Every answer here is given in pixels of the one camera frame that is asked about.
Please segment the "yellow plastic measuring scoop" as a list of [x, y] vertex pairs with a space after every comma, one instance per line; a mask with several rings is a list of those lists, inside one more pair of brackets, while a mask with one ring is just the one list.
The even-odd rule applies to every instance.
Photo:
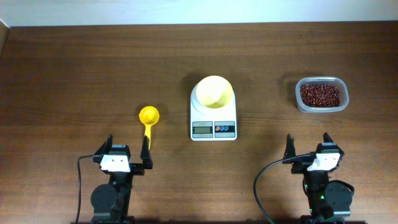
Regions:
[[149, 149], [151, 145], [151, 127], [158, 123], [160, 114], [157, 108], [145, 106], [139, 113], [140, 122], [145, 126], [144, 136], [148, 138]]

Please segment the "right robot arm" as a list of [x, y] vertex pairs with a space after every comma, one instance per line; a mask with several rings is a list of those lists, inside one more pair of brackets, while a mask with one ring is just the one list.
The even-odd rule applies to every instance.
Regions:
[[314, 152], [297, 155], [293, 137], [287, 135], [283, 156], [291, 164], [292, 174], [302, 174], [302, 187], [308, 199], [310, 215], [302, 215], [300, 223], [344, 223], [351, 215], [354, 187], [341, 180], [331, 180], [330, 173], [339, 168], [345, 153], [328, 133]]

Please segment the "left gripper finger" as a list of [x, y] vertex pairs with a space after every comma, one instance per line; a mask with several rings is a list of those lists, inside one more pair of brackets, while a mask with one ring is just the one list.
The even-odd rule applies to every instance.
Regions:
[[140, 157], [145, 169], [153, 169], [153, 162], [149, 152], [149, 138], [147, 136], [144, 136]]
[[94, 153], [95, 156], [102, 156], [106, 155], [109, 153], [113, 145], [113, 135], [110, 134], [105, 142], [102, 144], [102, 146], [99, 147], [99, 149]]

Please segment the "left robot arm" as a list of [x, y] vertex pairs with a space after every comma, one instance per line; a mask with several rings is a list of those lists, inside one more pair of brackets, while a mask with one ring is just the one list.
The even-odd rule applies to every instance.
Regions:
[[141, 162], [131, 163], [131, 152], [125, 144], [113, 144], [112, 135], [95, 152], [93, 161], [109, 175], [107, 184], [99, 185], [91, 194], [94, 215], [92, 223], [133, 224], [135, 218], [128, 215], [133, 177], [144, 175], [153, 168], [149, 152], [150, 141], [144, 137], [141, 149]]

